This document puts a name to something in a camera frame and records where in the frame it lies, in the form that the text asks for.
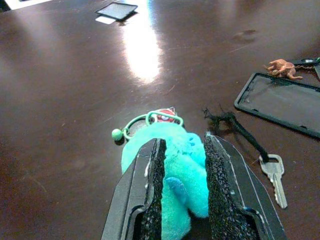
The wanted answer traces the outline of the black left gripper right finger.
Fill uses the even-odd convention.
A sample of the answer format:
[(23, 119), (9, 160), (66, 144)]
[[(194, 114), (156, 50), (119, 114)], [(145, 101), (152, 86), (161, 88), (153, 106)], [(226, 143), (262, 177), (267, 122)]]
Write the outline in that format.
[(212, 240), (288, 240), (266, 188), (241, 153), (210, 132), (203, 145)]

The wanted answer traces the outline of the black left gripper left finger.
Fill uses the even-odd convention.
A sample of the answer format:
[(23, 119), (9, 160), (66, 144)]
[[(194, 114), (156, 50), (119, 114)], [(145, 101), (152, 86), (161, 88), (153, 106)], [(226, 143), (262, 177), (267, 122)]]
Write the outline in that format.
[(101, 240), (162, 240), (166, 142), (145, 143), (117, 183)]

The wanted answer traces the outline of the teal plush toy keychain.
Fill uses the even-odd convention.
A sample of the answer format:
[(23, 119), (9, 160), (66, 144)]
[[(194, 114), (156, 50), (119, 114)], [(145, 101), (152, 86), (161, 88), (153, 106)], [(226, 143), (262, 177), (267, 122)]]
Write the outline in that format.
[(153, 123), (138, 130), (124, 146), (121, 170), (125, 172), (139, 149), (151, 139), (166, 143), (161, 190), (161, 240), (182, 240), (191, 230), (192, 212), (209, 216), (206, 154), (201, 138), (176, 123)]

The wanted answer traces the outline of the silver house key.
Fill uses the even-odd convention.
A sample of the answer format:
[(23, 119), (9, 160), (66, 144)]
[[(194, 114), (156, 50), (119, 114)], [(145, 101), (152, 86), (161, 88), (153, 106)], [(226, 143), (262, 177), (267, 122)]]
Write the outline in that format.
[(268, 159), (268, 162), (264, 162), (262, 156), (259, 156), (261, 170), (273, 185), (276, 203), (282, 209), (286, 209), (288, 207), (288, 203), (282, 185), (282, 176), (285, 173), (283, 160), (279, 155), (276, 154), (269, 154)]

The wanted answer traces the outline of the green bead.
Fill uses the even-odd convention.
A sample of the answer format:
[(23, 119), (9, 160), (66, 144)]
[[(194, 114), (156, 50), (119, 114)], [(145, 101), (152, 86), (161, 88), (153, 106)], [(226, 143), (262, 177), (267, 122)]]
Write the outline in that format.
[(120, 128), (115, 128), (111, 132), (111, 137), (115, 142), (120, 141), (124, 137), (123, 130)]

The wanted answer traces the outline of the green carabiner clip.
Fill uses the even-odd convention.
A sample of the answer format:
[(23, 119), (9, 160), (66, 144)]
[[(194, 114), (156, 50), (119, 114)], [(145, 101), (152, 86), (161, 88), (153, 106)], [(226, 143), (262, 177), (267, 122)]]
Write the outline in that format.
[(154, 119), (154, 123), (157, 122), (157, 115), (164, 115), (164, 116), (168, 116), (169, 118), (173, 118), (175, 119), (175, 121), (178, 121), (178, 125), (179, 126), (183, 126), (184, 125), (184, 120), (179, 117), (178, 115), (167, 115), (165, 113), (161, 113), (161, 112), (157, 112), (157, 111), (150, 111), (145, 115), (145, 122), (147, 126), (150, 126), (151, 123), (149, 122), (149, 118), (153, 118)]

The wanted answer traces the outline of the red white charm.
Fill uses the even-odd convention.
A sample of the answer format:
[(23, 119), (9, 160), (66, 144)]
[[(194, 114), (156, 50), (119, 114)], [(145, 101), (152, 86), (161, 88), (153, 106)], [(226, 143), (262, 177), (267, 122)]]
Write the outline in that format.
[[(167, 115), (171, 115), (171, 116), (176, 116), (176, 110), (173, 106), (169, 107), (169, 108), (161, 108), (161, 109), (157, 109), (156, 110), (159, 113), (163, 113), (163, 114), (167, 114)], [(157, 114), (156, 115), (156, 119), (158, 122), (168, 122), (168, 123), (173, 123), (175, 121), (175, 119), (168, 117), (166, 115), (163, 114)]]

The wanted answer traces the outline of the black phone case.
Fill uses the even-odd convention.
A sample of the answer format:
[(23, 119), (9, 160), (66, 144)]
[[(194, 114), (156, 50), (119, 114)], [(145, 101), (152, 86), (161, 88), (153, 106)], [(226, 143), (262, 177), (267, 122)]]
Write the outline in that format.
[(234, 107), (320, 139), (320, 87), (255, 72)]

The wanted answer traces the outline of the dark brown wooden table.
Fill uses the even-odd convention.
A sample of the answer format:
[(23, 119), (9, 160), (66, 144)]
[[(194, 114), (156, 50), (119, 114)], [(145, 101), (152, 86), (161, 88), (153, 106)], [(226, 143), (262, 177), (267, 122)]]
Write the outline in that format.
[(0, 240), (100, 240), (121, 173), (111, 137), (174, 107), (234, 111), (251, 74), (320, 57), (320, 0), (54, 0), (0, 13)]

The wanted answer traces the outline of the black key fob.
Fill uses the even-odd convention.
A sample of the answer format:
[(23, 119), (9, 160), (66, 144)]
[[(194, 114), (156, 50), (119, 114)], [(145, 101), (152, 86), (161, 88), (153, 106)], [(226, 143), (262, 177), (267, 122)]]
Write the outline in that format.
[(293, 60), (296, 69), (314, 70), (320, 76), (320, 57)]

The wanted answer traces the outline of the white card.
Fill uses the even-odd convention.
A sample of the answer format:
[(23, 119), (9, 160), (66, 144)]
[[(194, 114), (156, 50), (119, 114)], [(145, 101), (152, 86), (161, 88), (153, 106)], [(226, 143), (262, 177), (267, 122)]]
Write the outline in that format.
[(116, 19), (100, 15), (95, 19), (95, 21), (102, 23), (102, 24), (110, 25), (110, 24), (114, 23), (116, 21)]

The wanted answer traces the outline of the small black framed square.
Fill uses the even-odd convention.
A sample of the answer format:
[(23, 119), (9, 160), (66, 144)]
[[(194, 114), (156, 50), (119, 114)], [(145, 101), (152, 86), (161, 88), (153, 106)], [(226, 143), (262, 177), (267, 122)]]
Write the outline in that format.
[(99, 16), (104, 16), (114, 20), (123, 20), (138, 8), (137, 5), (111, 2), (105, 7), (95, 11)]

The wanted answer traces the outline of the white paper sheet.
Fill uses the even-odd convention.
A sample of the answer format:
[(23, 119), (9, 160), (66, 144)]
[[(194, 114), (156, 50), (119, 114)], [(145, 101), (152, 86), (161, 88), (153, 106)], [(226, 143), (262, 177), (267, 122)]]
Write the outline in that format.
[(4, 0), (10, 10), (18, 10), (50, 1), (52, 0)]

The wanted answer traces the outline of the brown animal figurine keychain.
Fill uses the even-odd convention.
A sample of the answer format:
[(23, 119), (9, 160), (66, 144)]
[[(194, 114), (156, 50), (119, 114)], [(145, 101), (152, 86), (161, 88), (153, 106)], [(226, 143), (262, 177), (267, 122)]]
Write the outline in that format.
[(302, 76), (296, 76), (296, 67), (292, 62), (286, 61), (281, 58), (270, 61), (268, 65), (264, 65), (263, 67), (270, 75), (274, 77), (287, 78), (292, 81), (303, 79)]

